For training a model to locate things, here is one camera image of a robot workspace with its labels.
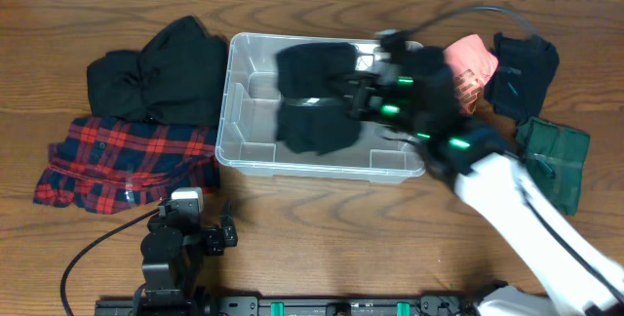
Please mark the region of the black taped garment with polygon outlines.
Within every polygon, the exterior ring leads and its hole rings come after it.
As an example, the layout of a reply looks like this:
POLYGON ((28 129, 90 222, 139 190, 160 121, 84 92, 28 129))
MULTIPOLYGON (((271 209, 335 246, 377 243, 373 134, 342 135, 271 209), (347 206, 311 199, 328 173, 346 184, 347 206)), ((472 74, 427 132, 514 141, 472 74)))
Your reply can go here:
POLYGON ((294 153, 325 155, 357 142, 361 123, 345 114, 336 83, 356 71, 358 53, 349 43, 309 43, 275 56, 281 103, 275 140, 294 153))

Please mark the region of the navy garment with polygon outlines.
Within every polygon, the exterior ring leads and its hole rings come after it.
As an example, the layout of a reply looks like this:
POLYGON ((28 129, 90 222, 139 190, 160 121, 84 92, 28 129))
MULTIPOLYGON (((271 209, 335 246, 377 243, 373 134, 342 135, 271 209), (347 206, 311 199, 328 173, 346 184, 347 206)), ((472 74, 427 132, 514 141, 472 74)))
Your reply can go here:
POLYGON ((539 35, 514 39, 493 37, 498 66, 487 82, 484 98, 498 115, 524 123, 541 112, 560 63, 557 48, 539 35))

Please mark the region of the dark green garment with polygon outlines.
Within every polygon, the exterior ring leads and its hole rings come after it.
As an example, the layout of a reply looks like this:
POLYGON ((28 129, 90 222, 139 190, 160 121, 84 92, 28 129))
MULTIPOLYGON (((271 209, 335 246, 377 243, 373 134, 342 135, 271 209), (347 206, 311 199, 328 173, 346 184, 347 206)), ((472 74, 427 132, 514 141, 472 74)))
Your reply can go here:
POLYGON ((563 215, 577 213, 590 140, 584 132, 535 117, 517 128, 516 142, 527 171, 563 215))

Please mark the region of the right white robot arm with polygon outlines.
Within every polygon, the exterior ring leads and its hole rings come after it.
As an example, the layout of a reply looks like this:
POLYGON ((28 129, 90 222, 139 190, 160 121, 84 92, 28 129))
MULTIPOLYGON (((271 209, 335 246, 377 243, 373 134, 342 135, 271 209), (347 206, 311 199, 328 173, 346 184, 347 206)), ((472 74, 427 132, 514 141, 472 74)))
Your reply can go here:
POLYGON ((385 65, 346 77, 347 115, 402 134, 427 172, 505 239, 558 314, 622 314, 622 265, 553 207, 494 127, 461 111, 443 49, 410 50, 409 36, 379 33, 385 65))

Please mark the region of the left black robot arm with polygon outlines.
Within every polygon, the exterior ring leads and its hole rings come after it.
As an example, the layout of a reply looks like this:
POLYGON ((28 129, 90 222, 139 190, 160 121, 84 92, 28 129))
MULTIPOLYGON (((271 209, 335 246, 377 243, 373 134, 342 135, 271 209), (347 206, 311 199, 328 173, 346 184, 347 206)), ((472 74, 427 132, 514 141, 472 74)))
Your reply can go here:
POLYGON ((150 304, 165 307, 192 302, 204 258, 221 256, 238 244, 229 203, 224 204, 219 220, 219 224, 205 226, 198 199, 167 199, 159 204, 140 245, 150 304))

